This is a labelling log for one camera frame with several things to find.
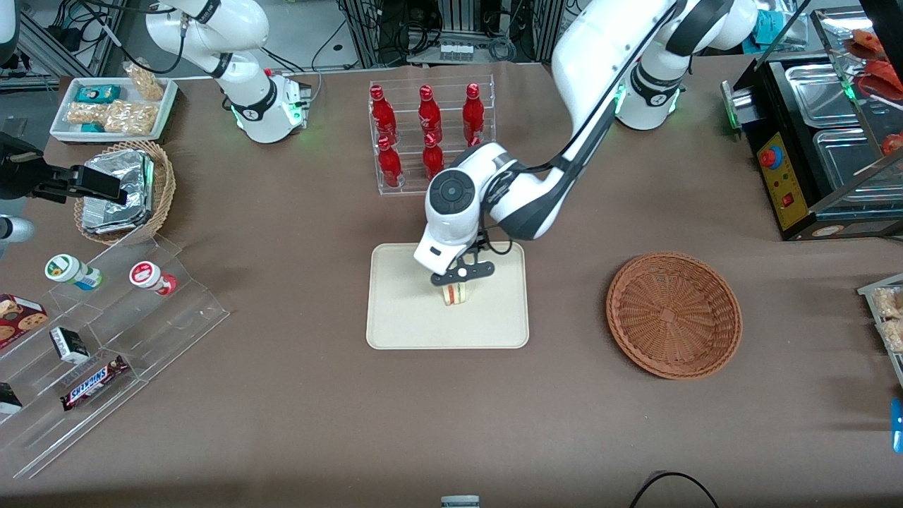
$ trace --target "wicker basket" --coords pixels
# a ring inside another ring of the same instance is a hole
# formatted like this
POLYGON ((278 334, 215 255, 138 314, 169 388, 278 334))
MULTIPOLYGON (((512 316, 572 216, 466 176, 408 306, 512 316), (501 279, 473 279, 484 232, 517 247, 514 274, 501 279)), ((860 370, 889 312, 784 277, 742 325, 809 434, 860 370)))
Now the wicker basket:
MULTIPOLYGON (((172 172, 172 164, 166 152, 153 141, 125 141, 117 143, 110 148, 104 150, 103 153, 117 152, 119 150, 144 150, 154 160, 154 215, 141 228, 141 233, 147 238, 152 237, 163 226, 166 216, 169 215, 172 206, 172 196, 175 194, 175 174, 172 172)), ((84 200, 78 198, 75 200, 75 227, 79 229, 82 236, 88 240, 94 240, 105 245, 113 245, 125 235, 132 232, 131 230, 117 231, 113 233, 104 233, 101 235, 92 235, 81 227, 81 213, 84 210, 84 200)))
POLYGON ((643 369, 672 380, 716 373, 743 331, 740 306, 712 267, 680 252, 652 252, 615 275, 605 301, 609 328, 643 369))

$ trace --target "white tray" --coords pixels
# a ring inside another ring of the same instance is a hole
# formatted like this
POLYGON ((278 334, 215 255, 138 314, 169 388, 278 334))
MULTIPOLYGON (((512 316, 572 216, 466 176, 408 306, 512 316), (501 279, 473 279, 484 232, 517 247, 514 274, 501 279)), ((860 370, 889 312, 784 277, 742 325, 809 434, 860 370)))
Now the white tray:
POLYGON ((172 111, 176 92, 179 91, 179 86, 176 85, 175 80, 166 78, 159 78, 159 80, 165 88, 163 89, 163 99, 160 101, 160 113, 157 115, 157 121, 154 122, 151 134, 134 136, 117 132, 81 132, 81 124, 67 122, 66 113, 69 111, 69 104, 75 100, 76 94, 81 87, 118 85, 122 89, 119 95, 120 99, 147 102, 141 97, 141 94, 138 93, 138 90, 129 78, 76 78, 69 84, 66 95, 62 99, 62 104, 57 110, 56 118, 53 119, 51 136, 66 143, 119 143, 122 141, 153 141, 159 139, 163 134, 163 128, 166 126, 166 120, 172 111))
MULTIPOLYGON (((493 242, 496 249, 507 242, 493 242)), ((442 289, 414 260, 414 243, 373 249, 367 342, 374 349, 514 349, 530 336, 526 313, 524 250, 505 256, 481 252, 495 273, 467 282, 467 301, 446 306, 442 289)))

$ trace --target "robotic arm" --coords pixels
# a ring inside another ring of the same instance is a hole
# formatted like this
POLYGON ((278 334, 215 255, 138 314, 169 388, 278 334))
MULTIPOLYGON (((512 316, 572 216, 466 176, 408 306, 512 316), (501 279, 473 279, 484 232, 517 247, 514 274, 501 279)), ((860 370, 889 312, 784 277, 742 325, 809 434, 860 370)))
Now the robotic arm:
POLYGON ((164 50, 184 56, 216 79, 238 126, 258 143, 273 143, 304 127, 310 87, 268 76, 249 50, 264 47, 270 25, 254 0, 168 0, 149 14, 147 32, 164 50))
POLYGON ((757 15, 754 0, 590 3, 553 55, 555 84, 573 124, 568 144, 534 167, 519 163, 497 143, 474 146, 430 183, 426 230, 414 258, 434 273, 433 284, 493 273, 490 262, 463 259, 487 247, 480 231, 484 212, 512 239, 542 236, 615 117, 638 129, 661 125, 691 55, 710 45, 729 49, 739 44, 757 15), (535 175, 544 171, 545 179, 535 175))

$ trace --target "yogurt bottle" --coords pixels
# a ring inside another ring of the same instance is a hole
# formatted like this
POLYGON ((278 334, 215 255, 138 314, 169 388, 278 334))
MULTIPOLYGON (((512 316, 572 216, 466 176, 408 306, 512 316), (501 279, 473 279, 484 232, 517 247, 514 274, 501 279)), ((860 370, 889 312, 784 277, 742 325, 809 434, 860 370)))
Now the yogurt bottle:
POLYGON ((79 289, 90 291, 103 282, 104 276, 100 270, 82 263, 69 254, 57 254, 47 261, 44 267, 44 275, 54 282, 72 284, 79 289))
POLYGON ((161 296, 169 295, 172 291, 175 291, 175 287, 178 284, 172 274, 163 272, 160 270, 160 267, 150 261, 141 261, 134 265, 128 273, 128 279, 132 281, 132 284, 143 289, 155 291, 157 295, 161 296))

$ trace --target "bottle cap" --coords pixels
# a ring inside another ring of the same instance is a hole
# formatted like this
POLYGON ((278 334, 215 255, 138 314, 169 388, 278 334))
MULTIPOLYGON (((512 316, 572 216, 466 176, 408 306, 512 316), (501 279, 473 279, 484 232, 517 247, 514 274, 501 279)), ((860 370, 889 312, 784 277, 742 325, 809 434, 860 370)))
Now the bottle cap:
POLYGON ((138 287, 153 287, 162 275, 160 267, 150 261, 141 261, 128 273, 129 280, 138 287))
POLYGON ((53 282, 66 282, 79 273, 81 262, 69 254, 57 254, 47 261, 44 274, 53 282))

